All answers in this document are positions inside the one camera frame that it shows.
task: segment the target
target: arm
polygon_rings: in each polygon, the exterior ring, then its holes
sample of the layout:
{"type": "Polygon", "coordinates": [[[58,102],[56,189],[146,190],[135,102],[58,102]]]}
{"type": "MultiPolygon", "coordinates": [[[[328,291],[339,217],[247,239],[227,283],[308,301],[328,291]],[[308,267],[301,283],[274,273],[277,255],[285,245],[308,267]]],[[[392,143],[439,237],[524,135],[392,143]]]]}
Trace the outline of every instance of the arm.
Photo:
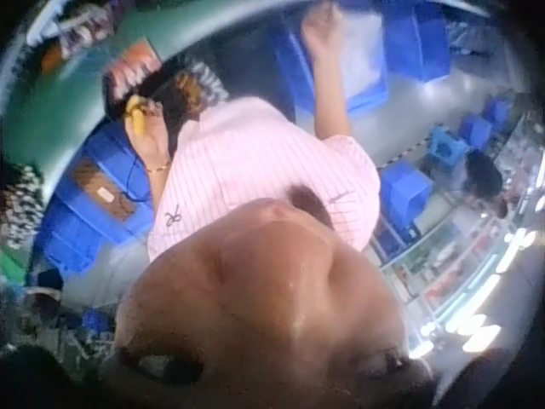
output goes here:
{"type": "Polygon", "coordinates": [[[342,88],[338,59],[317,60],[313,64],[316,93],[314,131],[321,141],[335,135],[351,135],[347,103],[342,88]]]}
{"type": "Polygon", "coordinates": [[[155,212],[155,216],[157,216],[157,213],[158,213],[159,203],[161,203],[164,186],[167,184],[169,173],[170,173],[170,164],[168,164],[164,170],[160,170],[160,171],[152,172],[148,174],[150,187],[152,190],[153,211],[155,212]]]}
{"type": "Polygon", "coordinates": [[[351,135],[340,63],[340,10],[332,2],[321,3],[303,21],[302,34],[313,59],[316,136],[324,141],[334,135],[351,135]]]}
{"type": "Polygon", "coordinates": [[[146,166],[152,190],[153,209],[157,216],[170,172],[169,134],[164,123],[163,107],[133,96],[129,100],[127,114],[125,130],[131,145],[146,166]],[[134,110],[139,111],[138,118],[133,113],[134,110]]]}

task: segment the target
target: pink striped shirt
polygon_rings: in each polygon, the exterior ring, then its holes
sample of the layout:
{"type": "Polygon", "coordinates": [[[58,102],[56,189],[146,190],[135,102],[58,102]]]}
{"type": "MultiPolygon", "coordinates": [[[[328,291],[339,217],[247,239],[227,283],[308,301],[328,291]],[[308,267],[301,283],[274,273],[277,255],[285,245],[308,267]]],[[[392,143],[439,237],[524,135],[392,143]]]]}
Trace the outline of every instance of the pink striped shirt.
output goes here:
{"type": "Polygon", "coordinates": [[[148,238],[151,260],[240,205],[284,199],[299,184],[322,199],[335,231],[363,250],[379,215],[380,181],[352,137],[320,141],[257,98],[208,109],[178,136],[148,238]]]}

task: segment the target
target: man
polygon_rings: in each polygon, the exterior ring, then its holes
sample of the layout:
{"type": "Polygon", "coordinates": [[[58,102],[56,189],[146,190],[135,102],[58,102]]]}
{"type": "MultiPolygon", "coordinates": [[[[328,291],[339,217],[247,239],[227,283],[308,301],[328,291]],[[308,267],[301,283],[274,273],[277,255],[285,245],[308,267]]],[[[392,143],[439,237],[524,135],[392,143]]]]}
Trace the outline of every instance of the man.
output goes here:
{"type": "Polygon", "coordinates": [[[171,163],[160,107],[127,131],[148,168],[151,266],[121,303],[103,382],[155,407],[425,407],[428,368],[410,360],[395,296],[361,253],[379,178],[350,137],[341,16],[303,22],[313,58],[316,135],[257,99],[205,112],[171,163]],[[175,385],[142,374],[176,358],[175,385]]]}

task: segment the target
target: eye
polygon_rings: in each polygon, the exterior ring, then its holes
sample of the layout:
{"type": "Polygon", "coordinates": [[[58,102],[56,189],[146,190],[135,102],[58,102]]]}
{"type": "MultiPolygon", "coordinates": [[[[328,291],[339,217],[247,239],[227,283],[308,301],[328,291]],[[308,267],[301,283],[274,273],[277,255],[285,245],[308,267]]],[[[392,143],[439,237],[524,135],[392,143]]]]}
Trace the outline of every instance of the eye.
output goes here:
{"type": "Polygon", "coordinates": [[[204,365],[197,360],[171,356],[146,357],[138,364],[145,376],[173,386],[189,386],[203,376],[204,365]]]}
{"type": "Polygon", "coordinates": [[[406,362],[406,358],[399,349],[384,349],[374,354],[359,357],[354,362],[354,369],[359,377],[377,378],[400,370],[405,366],[406,362]]]}

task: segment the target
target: yellow object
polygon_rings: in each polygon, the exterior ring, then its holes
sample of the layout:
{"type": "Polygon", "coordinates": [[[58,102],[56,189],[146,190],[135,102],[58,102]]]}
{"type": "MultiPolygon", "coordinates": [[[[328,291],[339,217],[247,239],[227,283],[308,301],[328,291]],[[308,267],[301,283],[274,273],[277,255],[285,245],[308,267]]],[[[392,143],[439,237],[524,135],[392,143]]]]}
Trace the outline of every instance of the yellow object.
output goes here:
{"type": "Polygon", "coordinates": [[[137,106],[143,104],[144,102],[146,102],[146,99],[142,98],[141,96],[138,96],[138,95],[131,96],[129,98],[129,100],[127,101],[127,106],[125,107],[125,112],[126,113],[131,113],[131,111],[133,109],[135,109],[137,106]]]}
{"type": "Polygon", "coordinates": [[[144,113],[136,108],[133,110],[133,125],[135,127],[135,135],[136,136],[143,136],[146,134],[146,118],[144,117],[144,113]]]}
{"type": "Polygon", "coordinates": [[[127,102],[125,112],[133,119],[135,136],[143,136],[146,134],[146,117],[144,112],[140,109],[140,106],[145,102],[146,99],[138,95],[131,96],[127,102]]]}

